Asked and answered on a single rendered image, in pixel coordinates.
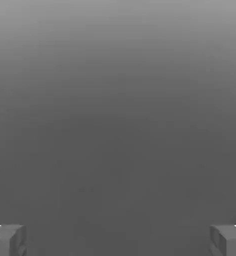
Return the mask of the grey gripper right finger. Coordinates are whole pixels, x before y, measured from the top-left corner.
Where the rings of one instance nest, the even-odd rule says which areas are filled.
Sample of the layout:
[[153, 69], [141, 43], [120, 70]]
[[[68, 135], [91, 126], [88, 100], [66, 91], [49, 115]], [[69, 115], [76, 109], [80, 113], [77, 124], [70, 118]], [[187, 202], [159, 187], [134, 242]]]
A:
[[236, 256], [236, 224], [211, 225], [209, 238], [211, 256]]

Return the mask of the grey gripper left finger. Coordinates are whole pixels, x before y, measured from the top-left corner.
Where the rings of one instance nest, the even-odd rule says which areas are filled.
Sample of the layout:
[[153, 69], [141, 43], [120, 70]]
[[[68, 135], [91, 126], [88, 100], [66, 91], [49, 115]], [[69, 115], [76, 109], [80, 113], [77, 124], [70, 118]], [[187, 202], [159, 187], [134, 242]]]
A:
[[0, 224], [0, 256], [27, 256], [25, 225]]

